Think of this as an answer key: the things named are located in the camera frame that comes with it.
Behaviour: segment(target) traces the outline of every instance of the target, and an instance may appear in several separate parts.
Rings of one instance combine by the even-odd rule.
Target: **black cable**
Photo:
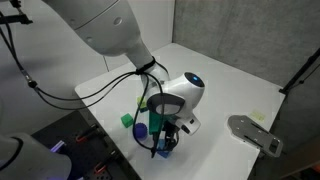
[[[311,76],[314,72],[316,72],[316,70],[317,70],[319,67],[320,67],[320,64],[318,64],[303,80],[300,80],[300,81],[298,82],[298,84],[295,84],[295,85],[291,86],[291,87],[288,89],[288,92],[290,92],[292,89],[300,86],[301,84],[304,84],[305,81],[306,81],[307,79],[309,79],[310,76]]]
[[[146,83],[146,86],[144,87],[144,90],[143,90],[143,93],[142,93],[140,102],[139,102],[139,104],[138,104],[136,113],[135,113],[135,115],[134,115],[133,127],[132,127],[132,134],[133,134],[134,140],[136,140],[136,142],[137,142],[141,147],[143,147],[143,148],[145,148],[145,149],[148,149],[148,150],[151,150],[152,148],[147,147],[146,145],[142,144],[142,143],[138,140],[138,138],[137,138],[137,136],[136,136],[136,132],[135,132],[135,129],[136,129],[135,127],[136,127],[136,122],[137,122],[139,110],[140,110],[141,104],[142,104],[142,102],[143,102],[143,100],[144,100],[144,97],[145,97],[146,94],[147,94],[147,90],[148,90],[148,86],[149,86],[149,77],[148,77],[147,75],[145,75],[145,76],[147,77],[147,83]]]
[[[12,56],[13,56],[13,59],[15,60],[17,66],[18,66],[19,70],[22,71],[22,70],[24,70],[24,68],[20,64],[19,59],[17,57],[16,49],[15,49],[14,43],[13,43],[12,31],[11,31],[10,25],[9,25],[6,17],[2,14],[1,11],[0,11],[0,17],[2,17],[4,19],[4,23],[5,23],[5,25],[7,27],[7,30],[8,30],[8,35],[9,35],[9,40],[10,40],[11,46],[10,47],[8,45],[7,46],[8,46],[8,48],[9,48],[9,50],[10,50]]]
[[[18,68],[20,71],[25,71],[25,69],[23,68],[23,66],[21,65],[21,63],[19,62],[19,59],[17,57],[17,54],[16,54],[16,50],[15,50],[15,46],[14,46],[14,42],[13,42],[13,38],[12,38],[12,31],[11,31],[11,28],[10,28],[10,25],[9,23],[7,22],[5,16],[3,15],[3,13],[0,11],[0,16],[4,19],[5,21],[5,25],[7,27],[7,30],[8,30],[8,35],[9,35],[9,40],[10,40],[10,43],[8,41],[8,39],[6,38],[4,32],[2,31],[1,27],[0,27],[0,34],[3,38],[3,40],[5,41],[9,51],[11,52],[11,55],[13,56]],[[83,100],[83,99],[87,99],[87,98],[90,98],[90,97],[93,97],[97,94],[99,94],[100,92],[102,92],[105,88],[107,88],[110,84],[112,84],[114,81],[120,79],[121,77],[125,76],[125,75],[128,75],[128,74],[134,74],[135,72],[128,72],[128,73],[125,73],[125,74],[122,74],[121,76],[117,77],[116,79],[114,79],[113,81],[111,81],[109,84],[107,84],[106,86],[104,86],[103,88],[101,88],[99,91],[91,94],[91,95],[88,95],[88,96],[85,96],[85,97],[82,97],[82,98],[61,98],[61,97],[57,97],[57,96],[54,96],[54,95],[51,95],[47,92],[45,92],[44,90],[42,90],[40,87],[37,87],[37,90],[39,92],[41,92],[42,94],[50,97],[50,98],[53,98],[53,99],[57,99],[57,100],[61,100],[61,101],[78,101],[78,100]]]
[[[320,64],[318,64],[308,75],[303,79],[303,81],[307,80],[318,68],[320,67]]]
[[[50,105],[50,106],[52,106],[52,107],[54,107],[54,108],[61,109],[61,110],[75,110],[75,111],[76,111],[76,110],[85,109],[85,108],[88,108],[88,107],[91,107],[91,106],[97,104],[97,103],[100,102],[103,98],[105,98],[106,95],[107,95],[113,88],[115,88],[121,81],[123,81],[124,79],[126,79],[126,78],[128,78],[129,76],[132,76],[132,75],[133,75],[133,74],[129,74],[129,75],[123,77],[122,79],[120,79],[116,84],[113,85],[113,87],[112,87],[105,95],[103,95],[103,96],[102,96],[101,98],[99,98],[97,101],[89,104],[88,106],[84,106],[84,107],[80,107],[80,108],[65,108],[65,107],[59,107],[59,106],[57,106],[57,105],[52,104],[52,103],[49,102],[47,99],[45,99],[45,98],[41,95],[40,91],[38,91],[37,89],[35,89],[35,91],[36,91],[36,93],[39,95],[39,97],[40,97],[45,103],[47,103],[48,105]]]
[[[156,137],[155,137],[155,140],[154,140],[154,144],[153,144],[153,147],[151,149],[151,157],[154,157],[155,153],[157,152],[157,146],[158,146],[158,142],[159,142],[159,138],[160,138],[160,133],[161,133],[161,129],[162,129],[162,126],[163,126],[163,116],[164,116],[164,98],[163,98],[163,90],[162,90],[162,86],[161,86],[161,83],[159,82],[159,80],[157,78],[155,78],[153,75],[149,74],[149,73],[145,73],[147,74],[148,76],[150,76],[153,80],[156,81],[159,89],[160,89],[160,96],[161,96],[161,121],[160,121],[160,126],[159,126],[159,129],[158,129],[158,132],[156,133]]]
[[[90,97],[93,97],[97,94],[99,94],[100,92],[102,92],[105,88],[107,88],[110,84],[112,84],[114,81],[120,79],[121,77],[125,76],[125,75],[133,75],[135,72],[127,72],[127,73],[124,73],[118,77],[116,77],[114,80],[112,80],[111,82],[109,82],[107,85],[105,85],[103,88],[101,88],[99,91],[91,94],[91,95],[88,95],[88,96],[85,96],[85,97],[82,97],[82,98],[75,98],[75,99],[68,99],[68,98],[61,98],[61,97],[57,97],[57,96],[54,96],[54,95],[51,95],[45,91],[43,91],[40,87],[38,88],[38,90],[42,93],[42,94],[45,94],[46,96],[49,96],[53,99],[57,99],[57,100],[61,100],[61,101],[78,101],[78,100],[83,100],[83,99],[87,99],[87,98],[90,98]]]

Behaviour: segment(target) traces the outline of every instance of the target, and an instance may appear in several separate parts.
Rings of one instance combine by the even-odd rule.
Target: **table surface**
[[[169,44],[153,55],[168,69],[172,79],[193,72],[204,81],[204,95],[194,110],[202,123],[198,132],[189,136],[180,131],[180,142],[168,159],[159,155],[151,159],[151,153],[134,141],[132,127],[124,128],[120,120],[126,113],[133,116],[137,108],[136,98],[143,91],[138,76],[123,81],[89,108],[101,126],[142,179],[247,179],[259,150],[232,136],[227,119],[231,115],[259,112],[265,118],[256,122],[270,130],[285,97],[278,92],[281,87],[177,44]],[[79,97],[89,95],[133,70],[133,64],[123,65],[78,85],[76,93]],[[88,105],[102,94],[83,102]],[[140,114],[138,121],[148,124],[148,114]],[[149,147],[151,142],[151,137],[144,141]]]

